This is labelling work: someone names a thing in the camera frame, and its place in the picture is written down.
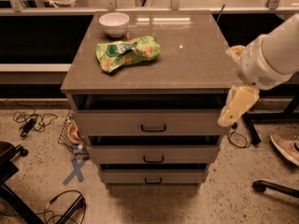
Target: black drawer handle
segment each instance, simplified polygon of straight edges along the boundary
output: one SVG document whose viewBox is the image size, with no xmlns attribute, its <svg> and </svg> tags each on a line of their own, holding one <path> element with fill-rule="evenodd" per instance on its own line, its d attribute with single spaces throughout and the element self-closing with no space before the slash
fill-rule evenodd
<svg viewBox="0 0 299 224">
<path fill-rule="evenodd" d="M 147 161 L 146 156 L 143 156 L 143 161 L 144 162 L 164 162 L 164 156 L 161 157 L 161 159 L 159 161 Z"/>
<path fill-rule="evenodd" d="M 149 127 L 144 127 L 143 124 L 141 124 L 141 131 L 148 132 L 148 133 L 161 133 L 166 131 L 166 124 L 162 128 L 149 128 Z"/>
<path fill-rule="evenodd" d="M 145 184 L 162 184 L 162 178 L 160 177 L 160 180 L 148 180 L 146 177 L 144 178 Z"/>
</svg>

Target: sneaker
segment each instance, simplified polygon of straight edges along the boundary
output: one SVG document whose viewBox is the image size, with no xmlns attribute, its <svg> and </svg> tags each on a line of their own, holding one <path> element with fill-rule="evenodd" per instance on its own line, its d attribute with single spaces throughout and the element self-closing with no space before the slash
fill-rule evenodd
<svg viewBox="0 0 299 224">
<path fill-rule="evenodd" d="M 299 151 L 295 148 L 296 139 L 286 140 L 277 134 L 271 134 L 271 141 L 278 151 L 289 161 L 299 166 Z"/>
</svg>

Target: concrete floor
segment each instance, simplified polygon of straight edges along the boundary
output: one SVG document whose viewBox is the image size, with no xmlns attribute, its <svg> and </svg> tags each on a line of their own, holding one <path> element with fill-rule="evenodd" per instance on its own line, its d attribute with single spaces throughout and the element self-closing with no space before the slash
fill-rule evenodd
<svg viewBox="0 0 299 224">
<path fill-rule="evenodd" d="M 97 168 L 87 161 L 81 168 L 84 181 L 74 177 L 67 185 L 63 182 L 73 171 L 74 156 L 58 144 L 65 118 L 69 111 L 66 101 L 19 101 L 36 108 L 36 113 L 57 115 L 43 133 L 30 132 L 20 137 L 20 124 L 13 121 L 14 113 L 26 111 L 15 101 L 0 103 L 0 140 L 13 145 L 21 144 L 29 150 L 25 158 L 15 158 L 19 172 L 7 184 L 34 212 L 43 212 L 45 205 L 57 194 L 70 189 L 79 190 L 86 199 L 87 210 L 83 223 L 102 224 L 232 224 L 232 223 L 298 223 L 299 200 L 267 190 L 255 193 L 251 184 L 263 179 L 280 185 L 299 188 L 299 168 L 286 161 L 271 144 L 270 133 L 286 136 L 298 134 L 298 125 L 256 125 L 262 139 L 257 146 L 240 149 L 229 144 L 225 136 L 221 151 L 209 168 L 206 182 L 195 187 L 113 187 L 106 189 L 97 175 Z M 239 121 L 237 132 L 250 140 L 244 124 Z M 50 206 L 61 214 L 76 199 L 69 194 Z M 0 211 L 13 210 L 0 199 Z M 81 211 L 74 216 L 80 223 Z M 4 217 L 1 224 L 24 223 L 19 217 Z"/>
</svg>

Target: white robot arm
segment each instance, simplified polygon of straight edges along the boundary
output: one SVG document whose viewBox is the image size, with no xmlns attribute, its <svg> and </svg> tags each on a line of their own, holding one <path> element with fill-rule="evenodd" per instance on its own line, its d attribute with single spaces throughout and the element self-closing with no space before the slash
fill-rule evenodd
<svg viewBox="0 0 299 224">
<path fill-rule="evenodd" d="M 259 99 L 260 90 L 271 90 L 299 71 L 299 14 L 268 35 L 260 35 L 246 47 L 227 50 L 238 63 L 242 86 L 233 86 L 218 119 L 226 127 L 238 121 Z"/>
</svg>

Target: blue tape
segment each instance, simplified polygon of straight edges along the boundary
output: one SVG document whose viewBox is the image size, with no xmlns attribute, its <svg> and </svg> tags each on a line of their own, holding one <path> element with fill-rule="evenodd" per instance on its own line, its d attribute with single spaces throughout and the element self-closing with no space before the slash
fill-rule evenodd
<svg viewBox="0 0 299 224">
<path fill-rule="evenodd" d="M 64 185 L 67 185 L 74 178 L 75 175 L 77 176 L 77 179 L 80 183 L 84 181 L 84 177 L 80 169 L 83 167 L 83 165 L 88 159 L 89 159 L 88 157 L 85 157 L 80 163 L 77 163 L 77 159 L 72 160 L 74 170 L 72 171 L 72 173 L 69 174 L 69 176 L 63 182 Z"/>
</svg>

